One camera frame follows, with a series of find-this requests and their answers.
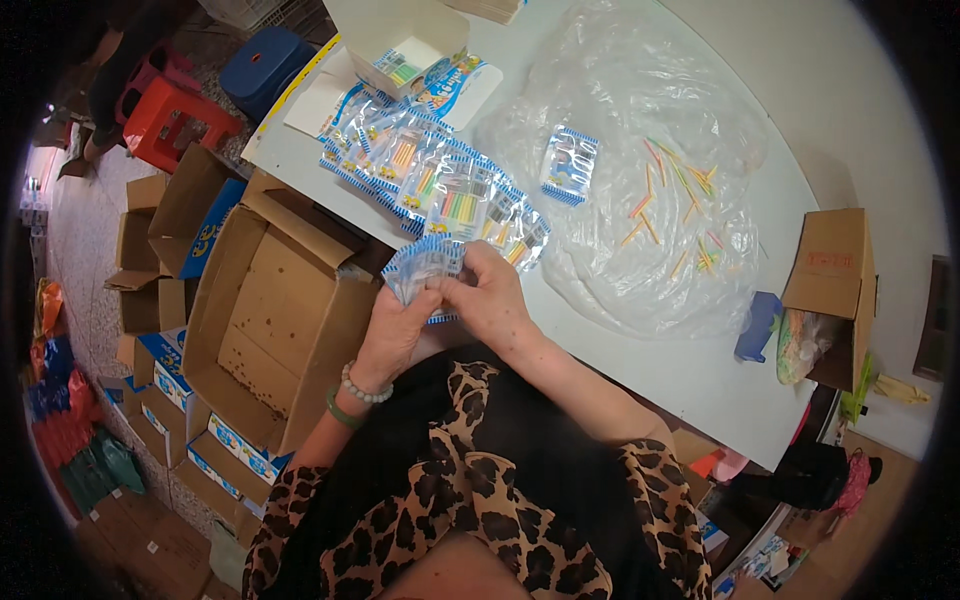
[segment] blue plastic stool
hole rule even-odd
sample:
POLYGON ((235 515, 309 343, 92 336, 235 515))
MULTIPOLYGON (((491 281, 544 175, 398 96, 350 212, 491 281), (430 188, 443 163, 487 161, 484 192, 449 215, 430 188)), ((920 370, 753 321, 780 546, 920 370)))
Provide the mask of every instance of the blue plastic stool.
POLYGON ((766 362, 763 348, 767 345, 770 335, 777 327, 778 319, 783 312, 783 304, 776 294, 757 292, 754 301, 750 304, 750 326, 740 334, 736 341, 733 354, 743 360, 755 363, 766 362))
POLYGON ((313 46, 282 27, 257 32, 220 72, 220 87, 237 108, 255 123, 287 85, 317 54, 313 46))

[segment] green bangle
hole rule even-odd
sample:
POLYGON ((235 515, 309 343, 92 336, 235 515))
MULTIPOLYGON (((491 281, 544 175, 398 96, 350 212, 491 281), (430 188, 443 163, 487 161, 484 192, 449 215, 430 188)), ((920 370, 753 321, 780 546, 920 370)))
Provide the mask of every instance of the green bangle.
POLYGON ((330 388, 330 391, 326 393, 326 408, 330 411, 330 414, 333 415, 334 419, 356 431, 361 425, 363 425, 363 419, 351 417, 344 411, 340 410, 340 407, 337 406, 336 401, 333 399, 337 394, 337 390, 339 389, 340 386, 336 385, 330 388))

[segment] tiled floor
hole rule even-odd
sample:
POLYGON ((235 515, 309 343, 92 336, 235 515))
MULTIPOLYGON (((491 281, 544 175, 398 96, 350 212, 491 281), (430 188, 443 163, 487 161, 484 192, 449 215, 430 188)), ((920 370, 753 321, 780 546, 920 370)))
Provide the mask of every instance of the tiled floor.
MULTIPOLYGON (((174 43, 194 61, 196 68, 191 75, 203 84, 204 94, 239 116, 217 84, 217 74, 239 42, 227 36, 181 32, 174 43)), ((229 140, 221 154, 238 161, 250 131, 245 122, 245 130, 229 140)), ((53 173, 60 170, 63 158, 64 153, 58 153, 53 173)), ((117 228, 126 210, 127 181, 156 172, 153 166, 127 157, 123 148, 115 147, 93 165, 85 178, 64 177, 50 183, 53 207, 48 227, 48 276, 62 285, 73 350, 81 368, 94 381, 97 375, 130 374, 114 358, 120 336, 118 297, 116 292, 105 290, 103 283, 116 272, 117 228)), ((139 459, 150 491, 209 538, 213 512, 154 459, 115 411, 105 413, 107 428, 139 459)))

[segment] black pants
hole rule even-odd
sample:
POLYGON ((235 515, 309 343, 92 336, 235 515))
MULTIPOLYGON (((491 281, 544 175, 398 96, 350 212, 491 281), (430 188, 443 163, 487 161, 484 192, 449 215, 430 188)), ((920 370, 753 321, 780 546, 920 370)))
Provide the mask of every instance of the black pants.
POLYGON ((850 464, 842 447, 797 443, 787 448, 773 475, 740 473, 733 478, 731 489, 801 509, 824 511, 840 497, 849 476, 850 464))

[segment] leopard print blouse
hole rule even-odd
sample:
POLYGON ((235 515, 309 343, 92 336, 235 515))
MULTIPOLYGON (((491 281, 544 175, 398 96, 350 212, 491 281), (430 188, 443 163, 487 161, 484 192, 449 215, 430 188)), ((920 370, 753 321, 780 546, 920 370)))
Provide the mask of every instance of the leopard print blouse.
MULTIPOLYGON (((453 411, 429 428, 432 459, 409 468, 408 493, 374 506, 320 555, 318 597, 376 597, 451 528, 484 542, 533 598, 613 597, 614 579, 585 537, 517 488, 513 462, 476 448, 474 432, 499 374, 487 362, 452 363, 446 384, 453 411)), ((709 599, 709 566, 676 460, 653 440, 624 444, 616 456, 654 562, 677 597, 709 599)), ((325 468, 299 468, 277 480, 247 558, 245 600, 258 600, 275 582, 284 547, 324 493, 327 475, 325 468)))

